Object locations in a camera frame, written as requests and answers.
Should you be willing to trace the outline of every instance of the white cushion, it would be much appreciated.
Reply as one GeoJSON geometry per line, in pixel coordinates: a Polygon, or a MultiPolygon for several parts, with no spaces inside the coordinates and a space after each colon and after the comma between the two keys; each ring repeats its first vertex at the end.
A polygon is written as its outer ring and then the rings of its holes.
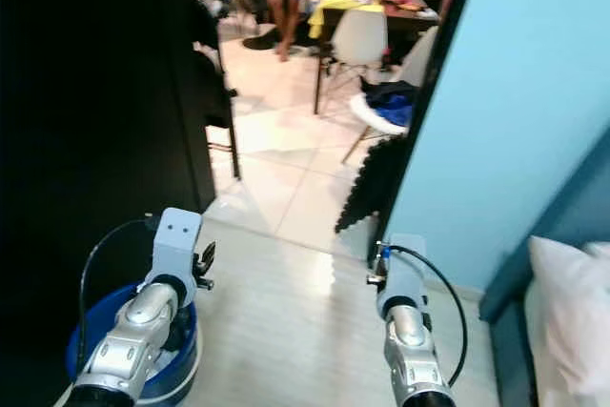
{"type": "Polygon", "coordinates": [[[549,352],[573,395],[610,392],[610,259],[531,237],[549,352]]]}
{"type": "Polygon", "coordinates": [[[593,257],[605,257],[610,259],[610,242],[590,242],[583,250],[593,257]]]}

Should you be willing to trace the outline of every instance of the dark door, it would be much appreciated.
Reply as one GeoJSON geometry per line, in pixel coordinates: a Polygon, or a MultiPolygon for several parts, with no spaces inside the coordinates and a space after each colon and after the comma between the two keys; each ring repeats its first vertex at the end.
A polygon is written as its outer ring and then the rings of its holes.
{"type": "MultiPolygon", "coordinates": [[[[88,251],[144,212],[214,199],[185,0],[1,0],[2,405],[52,405],[88,251]]],[[[133,228],[90,304],[146,273],[133,228]]]]}

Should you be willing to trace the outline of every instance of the floor tile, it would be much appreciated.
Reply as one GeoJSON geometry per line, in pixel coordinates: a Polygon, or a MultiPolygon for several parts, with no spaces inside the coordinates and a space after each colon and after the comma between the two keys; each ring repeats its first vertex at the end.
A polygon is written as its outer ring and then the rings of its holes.
{"type": "Polygon", "coordinates": [[[234,116],[245,116],[256,112],[256,108],[263,101],[262,97],[257,96],[241,96],[233,98],[233,114],[234,116]]]}
{"type": "Polygon", "coordinates": [[[320,113],[333,115],[336,112],[348,111],[350,98],[359,92],[360,80],[357,71],[349,70],[337,77],[325,77],[320,90],[320,113]]]}
{"type": "Polygon", "coordinates": [[[366,125],[349,111],[336,112],[332,115],[321,115],[319,123],[323,126],[324,135],[318,147],[351,147],[362,135],[366,125]]]}
{"type": "Polygon", "coordinates": [[[312,104],[315,59],[300,49],[288,62],[279,62],[273,50],[248,50],[241,40],[225,42],[223,57],[229,84],[240,94],[263,98],[267,109],[312,104]]]}
{"type": "Polygon", "coordinates": [[[302,150],[265,150],[254,153],[246,153],[246,155],[255,157],[258,159],[265,159],[267,161],[277,162],[279,164],[287,164],[290,166],[300,167],[301,169],[307,169],[314,159],[317,149],[302,149],[302,150]]]}
{"type": "MultiPolygon", "coordinates": [[[[396,405],[384,324],[364,263],[204,218],[197,251],[216,241],[210,293],[195,304],[204,354],[184,407],[396,405]]],[[[460,342],[451,297],[429,291],[443,374],[460,342]]],[[[497,407],[491,344],[477,304],[464,302],[471,347],[457,405],[497,407]]]]}
{"type": "Polygon", "coordinates": [[[231,158],[213,159],[217,198],[205,212],[208,218],[272,234],[300,183],[302,169],[240,157],[242,181],[232,177],[231,158]]]}
{"type": "Polygon", "coordinates": [[[339,178],[354,181],[362,167],[362,162],[369,152],[369,148],[375,145],[377,141],[378,139],[369,139],[360,142],[345,164],[341,164],[341,161],[350,150],[350,146],[320,148],[315,152],[315,156],[309,165],[309,170],[329,173],[339,178]]]}
{"type": "MultiPolygon", "coordinates": [[[[260,25],[259,33],[266,33],[273,26],[271,24],[260,25]]],[[[228,18],[220,21],[218,27],[220,40],[222,42],[238,41],[241,42],[244,38],[254,37],[256,34],[256,22],[251,14],[238,13],[231,14],[228,18]]]]}
{"type": "Polygon", "coordinates": [[[329,123],[307,113],[304,106],[282,110],[260,110],[235,119],[237,142],[241,153],[266,151],[293,152],[316,148],[324,136],[341,135],[343,127],[330,127],[329,123]]]}
{"type": "Polygon", "coordinates": [[[340,234],[334,231],[351,188],[352,183],[343,178],[307,172],[276,235],[328,253],[364,259],[373,218],[340,234]]]}

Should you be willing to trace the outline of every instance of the black cable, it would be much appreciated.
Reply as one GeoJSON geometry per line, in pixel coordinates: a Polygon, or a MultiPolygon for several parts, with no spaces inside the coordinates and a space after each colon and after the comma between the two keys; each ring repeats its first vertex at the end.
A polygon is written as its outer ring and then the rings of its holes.
{"type": "Polygon", "coordinates": [[[148,226],[149,219],[133,219],[132,221],[128,221],[126,223],[121,224],[120,226],[115,227],[109,233],[104,235],[99,242],[93,247],[90,251],[89,256],[87,257],[87,261],[85,262],[85,267],[83,268],[83,273],[80,275],[80,289],[78,291],[78,325],[79,325],[79,334],[78,334],[78,354],[76,358],[76,373],[80,374],[85,368],[85,353],[87,349],[87,330],[86,330],[86,318],[85,318],[85,288],[87,286],[87,280],[89,278],[89,269],[91,268],[92,262],[95,258],[95,255],[102,248],[106,242],[108,242],[115,234],[123,231],[125,228],[139,223],[145,223],[148,226]]]}
{"type": "Polygon", "coordinates": [[[449,290],[449,293],[451,294],[452,298],[454,299],[454,302],[456,303],[457,311],[459,312],[459,319],[461,320],[462,341],[461,341],[461,354],[459,355],[459,361],[457,362],[456,369],[454,370],[453,374],[451,375],[451,378],[449,378],[449,386],[453,386],[454,383],[456,382],[456,380],[458,379],[462,368],[464,367],[464,362],[466,361],[466,352],[468,351],[468,327],[466,326],[466,315],[464,314],[464,309],[461,306],[459,297],[456,294],[454,287],[451,286],[451,283],[449,282],[449,280],[447,280],[445,275],[442,274],[442,272],[437,268],[437,266],[435,266],[432,263],[432,261],[429,261],[428,259],[426,259],[424,256],[422,256],[418,252],[416,252],[414,250],[409,250],[408,248],[401,247],[400,245],[390,245],[388,247],[388,249],[390,251],[396,250],[397,252],[403,252],[406,254],[410,254],[411,256],[416,257],[421,262],[423,262],[438,276],[438,278],[440,278],[442,280],[442,282],[445,284],[445,286],[449,290]]]}

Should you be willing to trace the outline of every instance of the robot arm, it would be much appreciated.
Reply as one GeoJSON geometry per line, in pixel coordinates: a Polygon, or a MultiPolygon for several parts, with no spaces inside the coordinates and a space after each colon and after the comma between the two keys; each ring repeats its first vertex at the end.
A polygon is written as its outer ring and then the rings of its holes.
{"type": "Polygon", "coordinates": [[[369,275],[367,283],[377,285],[377,311],[386,322],[384,354],[396,405],[455,407],[438,367],[423,266],[387,246],[380,248],[376,272],[369,275]]]}
{"type": "Polygon", "coordinates": [[[214,245],[202,262],[193,255],[200,226],[200,214],[178,209],[163,213],[154,237],[151,271],[93,351],[66,406],[131,407],[139,399],[178,310],[191,304],[197,287],[214,286],[203,278],[214,262],[214,245]]]}

